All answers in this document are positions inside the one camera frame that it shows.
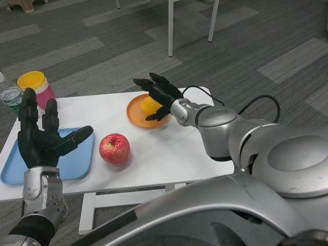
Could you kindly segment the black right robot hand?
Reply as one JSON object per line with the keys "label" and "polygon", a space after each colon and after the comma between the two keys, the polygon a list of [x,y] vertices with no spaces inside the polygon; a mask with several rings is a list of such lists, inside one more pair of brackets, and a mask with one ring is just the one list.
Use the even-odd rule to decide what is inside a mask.
{"label": "black right robot hand", "polygon": [[142,90],[147,91],[153,100],[162,105],[154,114],[147,116],[146,121],[160,121],[171,114],[171,105],[175,100],[183,98],[183,95],[165,77],[156,73],[149,73],[149,76],[152,80],[133,78],[133,82],[141,87]]}

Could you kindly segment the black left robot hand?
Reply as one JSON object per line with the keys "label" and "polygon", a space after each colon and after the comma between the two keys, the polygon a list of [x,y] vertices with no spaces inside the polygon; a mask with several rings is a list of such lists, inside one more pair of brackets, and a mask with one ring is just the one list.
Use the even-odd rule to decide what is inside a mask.
{"label": "black left robot hand", "polygon": [[60,137],[57,102],[52,98],[48,100],[45,113],[42,115],[43,129],[40,130],[37,125],[36,93],[31,88],[27,88],[23,93],[18,121],[18,148],[29,169],[37,166],[56,167],[61,156],[75,150],[93,133],[91,126],[84,126],[65,137]]}

